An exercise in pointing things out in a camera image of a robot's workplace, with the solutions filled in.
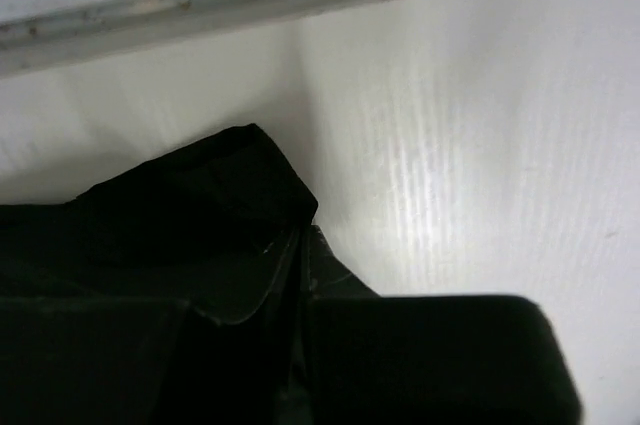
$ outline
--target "white surface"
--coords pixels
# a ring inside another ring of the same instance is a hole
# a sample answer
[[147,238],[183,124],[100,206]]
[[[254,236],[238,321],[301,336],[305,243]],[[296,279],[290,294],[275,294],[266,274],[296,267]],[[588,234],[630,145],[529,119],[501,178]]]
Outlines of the white surface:
[[640,420],[640,0],[401,0],[0,80],[0,203],[257,121],[384,293],[511,292]]

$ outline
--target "black fabric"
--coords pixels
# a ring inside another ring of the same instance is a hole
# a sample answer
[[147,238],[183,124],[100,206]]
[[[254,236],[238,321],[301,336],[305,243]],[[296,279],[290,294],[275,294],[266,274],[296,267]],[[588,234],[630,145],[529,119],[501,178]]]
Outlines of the black fabric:
[[256,125],[0,207],[2,423],[270,423],[316,208]]
[[540,310],[518,297],[316,299],[306,306],[317,425],[577,425]]

